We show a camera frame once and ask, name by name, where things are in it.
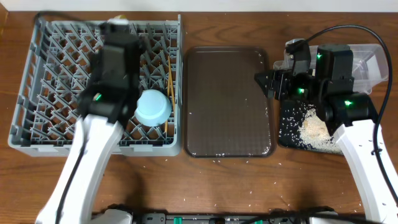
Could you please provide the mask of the wooden chopstick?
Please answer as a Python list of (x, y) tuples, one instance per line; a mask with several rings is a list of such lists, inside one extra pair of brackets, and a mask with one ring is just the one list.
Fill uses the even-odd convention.
[(169, 77), (168, 77), (168, 90), (167, 93), (169, 96), (174, 95), (174, 88), (173, 88), (173, 79), (172, 79), (172, 67), (170, 57), (168, 57), (168, 68), (169, 68)]
[(168, 93), (167, 93), (167, 99), (168, 99), (168, 101), (170, 103), (170, 114), (169, 114), (169, 116), (170, 116), (174, 112), (174, 106), (175, 106), (174, 95), (173, 96), (169, 96)]

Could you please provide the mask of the light blue bowl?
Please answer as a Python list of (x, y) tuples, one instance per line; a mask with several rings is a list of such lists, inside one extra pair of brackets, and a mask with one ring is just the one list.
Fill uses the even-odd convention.
[(144, 90), (137, 101), (135, 118), (144, 126), (159, 126), (170, 117), (170, 103), (158, 90)]

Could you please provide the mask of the yellow plate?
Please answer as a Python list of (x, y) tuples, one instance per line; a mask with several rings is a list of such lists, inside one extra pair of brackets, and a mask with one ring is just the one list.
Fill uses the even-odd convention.
[(118, 15), (114, 19), (127, 19), (125, 15)]

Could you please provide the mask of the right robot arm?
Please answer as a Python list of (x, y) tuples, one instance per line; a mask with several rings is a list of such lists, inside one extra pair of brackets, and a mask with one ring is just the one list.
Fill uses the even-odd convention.
[(366, 219), (397, 223), (397, 172), (369, 96), (391, 79), (391, 58), (379, 44), (287, 45), (284, 66), (254, 76), (268, 98), (315, 107), (354, 177)]

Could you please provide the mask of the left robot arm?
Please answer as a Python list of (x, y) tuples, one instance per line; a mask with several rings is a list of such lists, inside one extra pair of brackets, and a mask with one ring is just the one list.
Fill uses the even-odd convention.
[(99, 24), (103, 47), (90, 57), (91, 77), (79, 95), (80, 118), (62, 173), (36, 223), (89, 223), (104, 170), (140, 97), (144, 46), (127, 19)]

